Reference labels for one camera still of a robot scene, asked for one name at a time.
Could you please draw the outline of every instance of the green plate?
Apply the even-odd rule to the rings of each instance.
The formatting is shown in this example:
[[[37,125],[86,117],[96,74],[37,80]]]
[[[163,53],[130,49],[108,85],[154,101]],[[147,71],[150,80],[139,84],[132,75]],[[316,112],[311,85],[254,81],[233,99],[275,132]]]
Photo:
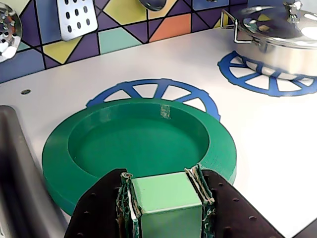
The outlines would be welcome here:
[[[236,149],[212,116],[179,102],[127,99],[84,109],[47,139],[48,191],[67,214],[99,178],[126,168],[134,178],[183,171],[196,163],[235,179]]]

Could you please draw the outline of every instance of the stove burner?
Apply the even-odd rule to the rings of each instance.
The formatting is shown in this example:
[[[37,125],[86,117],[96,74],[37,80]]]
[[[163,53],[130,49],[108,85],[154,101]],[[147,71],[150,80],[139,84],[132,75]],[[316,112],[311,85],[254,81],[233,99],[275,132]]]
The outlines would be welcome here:
[[[172,79],[167,79],[167,78],[141,79],[141,80],[135,80],[131,82],[118,83],[117,85],[111,88],[108,88],[107,90],[103,91],[102,93],[97,95],[95,98],[90,100],[86,106],[88,108],[93,105],[103,103],[109,96],[121,90],[123,90],[131,98],[143,98],[142,95],[140,95],[133,87],[138,85],[151,85],[151,84],[157,84],[158,86],[154,93],[153,98],[162,99],[165,91],[167,90],[169,86],[178,87],[186,91],[189,91],[190,94],[180,97],[178,99],[175,99],[174,101],[186,103],[190,100],[198,98],[204,104],[206,113],[213,116],[218,121],[220,120],[220,115],[218,113],[217,106],[206,91],[196,88],[187,83],[182,83],[182,82],[174,81]]]
[[[300,88],[299,90],[294,90],[294,91],[280,90],[277,84],[277,81],[279,79],[277,78],[279,77],[280,74],[284,72],[278,71],[278,70],[276,70],[271,76],[268,76],[269,77],[268,89],[252,86],[248,84],[247,81],[263,75],[261,71],[264,65],[261,64],[260,62],[256,62],[249,59],[242,59],[243,61],[242,64],[231,62],[236,57],[240,57],[240,56],[235,51],[233,51],[232,53],[223,57],[222,60],[218,63],[218,66],[222,75],[225,76],[228,79],[228,81],[232,83],[233,85],[238,85],[250,91],[266,94],[272,97],[301,96],[301,95],[312,94],[317,92],[317,77],[310,77],[310,76],[304,76],[304,75],[296,75],[293,80],[288,80],[288,82],[294,84],[295,86],[298,86]],[[249,68],[247,66],[247,62],[256,64],[257,72],[253,72],[251,74],[244,75],[242,77],[236,77],[232,72],[232,68]],[[301,81],[304,78],[313,80],[312,84],[310,84],[309,86],[304,84]]]

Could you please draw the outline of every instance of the gray sink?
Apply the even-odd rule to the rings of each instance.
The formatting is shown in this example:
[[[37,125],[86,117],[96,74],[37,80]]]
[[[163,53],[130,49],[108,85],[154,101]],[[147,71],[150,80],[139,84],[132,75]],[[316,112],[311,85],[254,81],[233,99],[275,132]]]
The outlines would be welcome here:
[[[0,106],[0,238],[63,238],[66,227],[46,192],[15,110]]]

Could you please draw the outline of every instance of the green cube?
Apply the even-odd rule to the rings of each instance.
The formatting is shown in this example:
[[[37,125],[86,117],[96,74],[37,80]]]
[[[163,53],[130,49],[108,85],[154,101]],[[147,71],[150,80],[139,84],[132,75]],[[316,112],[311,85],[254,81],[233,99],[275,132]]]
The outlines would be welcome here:
[[[134,178],[142,238],[200,238],[202,202],[185,172]]]

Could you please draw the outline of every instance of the metal spoon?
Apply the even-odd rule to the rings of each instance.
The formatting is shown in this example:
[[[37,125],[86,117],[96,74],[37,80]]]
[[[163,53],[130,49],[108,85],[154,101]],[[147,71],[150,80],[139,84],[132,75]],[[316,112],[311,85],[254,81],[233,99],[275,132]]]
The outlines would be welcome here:
[[[166,0],[139,0],[140,3],[151,11],[160,11],[166,5]]]

